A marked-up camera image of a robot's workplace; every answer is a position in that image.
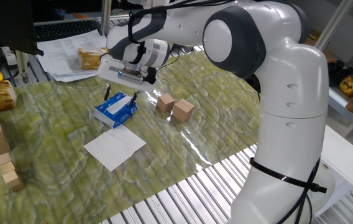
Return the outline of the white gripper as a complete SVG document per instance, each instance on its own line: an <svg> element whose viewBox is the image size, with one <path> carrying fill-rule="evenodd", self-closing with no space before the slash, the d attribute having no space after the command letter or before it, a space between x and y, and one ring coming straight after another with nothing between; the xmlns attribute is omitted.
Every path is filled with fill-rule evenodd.
<svg viewBox="0 0 353 224"><path fill-rule="evenodd" d="M103 78L105 80L118 83L124 86L128 86L134 89L142 90L142 91L153 91L157 87L158 80L156 80L154 84L150 84L149 82L143 82L142 84L138 84L133 81L127 81L125 79L119 78L118 73L119 71L122 71L124 68L125 68L125 65L121 61L115 60L109 54L106 54L101 57L101 65L98 68L98 76L99 78ZM108 100L110 91L111 91L111 85L108 84L106 86L104 100ZM134 105L134 102L137 99L138 94L139 94L139 91L134 93L133 97L129 102L129 105Z"/></svg>

